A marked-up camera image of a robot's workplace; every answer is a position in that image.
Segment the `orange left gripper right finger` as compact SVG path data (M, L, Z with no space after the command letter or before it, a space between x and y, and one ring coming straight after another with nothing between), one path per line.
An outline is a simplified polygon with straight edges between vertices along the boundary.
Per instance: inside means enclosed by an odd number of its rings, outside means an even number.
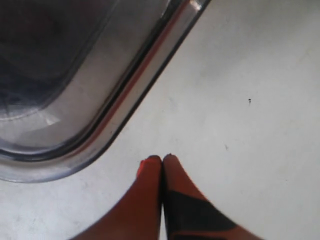
M220 212L199 191L179 159L162 162L163 210L168 240L258 240Z

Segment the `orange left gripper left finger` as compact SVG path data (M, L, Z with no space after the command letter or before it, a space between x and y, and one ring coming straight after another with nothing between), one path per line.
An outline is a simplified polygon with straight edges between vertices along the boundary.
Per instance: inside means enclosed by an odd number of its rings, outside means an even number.
M142 160L136 179L124 196L74 239L157 240L161 224L161 181L161 158L152 155Z

